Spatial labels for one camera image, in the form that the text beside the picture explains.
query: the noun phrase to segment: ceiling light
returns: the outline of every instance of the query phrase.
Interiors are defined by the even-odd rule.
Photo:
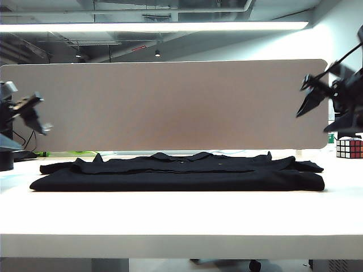
[[[179,32],[298,30],[308,22],[0,24],[0,32]]]
[[[77,51],[75,52],[75,57],[76,57],[76,58],[82,58],[82,53],[81,53],[81,51],[79,50],[79,46],[78,46]]]

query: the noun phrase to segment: ceiling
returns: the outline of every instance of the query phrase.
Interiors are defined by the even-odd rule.
[[[2,24],[24,23],[130,23],[216,22],[272,20],[305,11],[309,18],[321,0],[252,0],[246,12],[216,12],[241,9],[247,0],[2,0]],[[187,12],[191,9],[204,10]],[[294,16],[284,17],[294,20]],[[219,46],[254,39],[270,32],[64,32],[2,34],[1,63],[59,63],[104,61],[152,61],[156,47],[163,61]]]

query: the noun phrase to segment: black polo shirt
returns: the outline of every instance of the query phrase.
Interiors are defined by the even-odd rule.
[[[271,153],[256,157],[229,157],[201,152],[193,156],[156,153],[133,159],[43,165],[50,174],[33,182],[38,191],[230,191],[323,190],[314,172],[323,168],[295,157],[272,160]]]

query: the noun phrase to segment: rubik's cube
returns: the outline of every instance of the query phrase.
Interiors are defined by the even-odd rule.
[[[338,158],[363,158],[363,141],[357,139],[337,140],[336,156]]]

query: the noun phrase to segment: chair wheel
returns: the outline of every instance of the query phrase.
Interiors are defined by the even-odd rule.
[[[248,266],[251,272],[260,272],[261,263],[256,260],[251,260],[250,265]]]

